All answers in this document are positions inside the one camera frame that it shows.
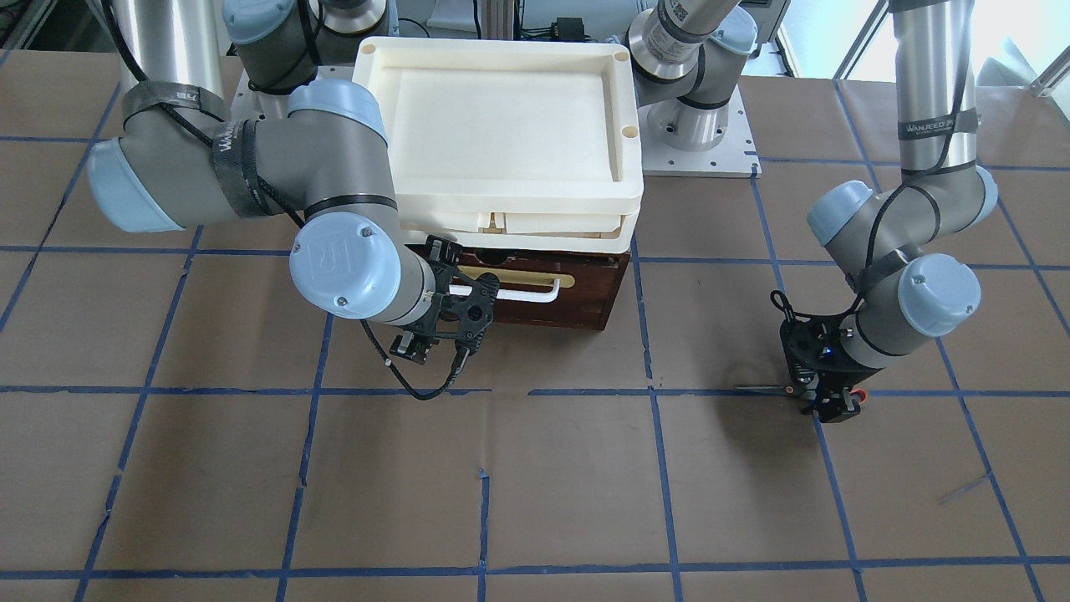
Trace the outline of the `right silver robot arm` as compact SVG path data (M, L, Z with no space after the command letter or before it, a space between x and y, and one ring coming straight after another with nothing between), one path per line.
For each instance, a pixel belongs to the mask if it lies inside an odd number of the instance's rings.
M341 319L401 328L391 352L424 362L441 339L456 365L482 346L498 279L458 271L459 244L406 240L389 142L374 96L317 74L310 11L294 1L227 1L251 83L282 93L284 115L239 120L221 98L214 20L201 1L102 3L129 81L123 134L90 152L100 210L127 232L168 232L286 214L306 300Z

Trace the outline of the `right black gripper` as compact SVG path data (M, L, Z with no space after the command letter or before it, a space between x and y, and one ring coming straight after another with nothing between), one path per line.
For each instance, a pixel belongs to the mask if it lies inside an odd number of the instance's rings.
M492 272L478 278L458 269L463 246L443 237L425 240L427 262L435 277L428 329L424 334L402 330L391 343L389 354L409 362L425 365L431 348L443 339L455 340L458 352L474 355L482 348L484 333L493 321L493 306L500 279Z

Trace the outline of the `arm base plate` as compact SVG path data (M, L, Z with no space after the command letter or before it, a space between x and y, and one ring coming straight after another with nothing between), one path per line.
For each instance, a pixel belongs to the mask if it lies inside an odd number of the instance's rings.
M639 108L647 176L760 176L762 168L742 92L725 105L698 110L669 99Z
M282 77L282 80L263 79L254 84L247 70L243 70L230 103L231 120L275 120L289 114L289 95L299 84L308 84L316 79L348 77L352 74L347 66L316 66L299 70Z

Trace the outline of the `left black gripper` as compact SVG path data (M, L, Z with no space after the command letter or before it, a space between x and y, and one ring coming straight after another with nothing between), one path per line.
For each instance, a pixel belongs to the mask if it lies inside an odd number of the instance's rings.
M841 342L843 317L793 315L780 325L780 339L802 415L817 412L821 423L839 423L858 416L863 404L861 365Z

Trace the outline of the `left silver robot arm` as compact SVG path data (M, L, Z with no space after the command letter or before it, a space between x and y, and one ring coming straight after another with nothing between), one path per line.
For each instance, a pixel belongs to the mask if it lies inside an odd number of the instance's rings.
M779 336L802 414L824 423L861 411L861 381L952 331L973 314L981 289L970 267L924 244L983 220L997 184L977 165L978 114L970 71L970 1L891 1L902 182L875 192L849 181L807 216L817 243L853 290L832 315L783 313ZM646 136L676 150L710 151L723 138L729 103L756 24L735 1L660 1L620 37L631 55Z

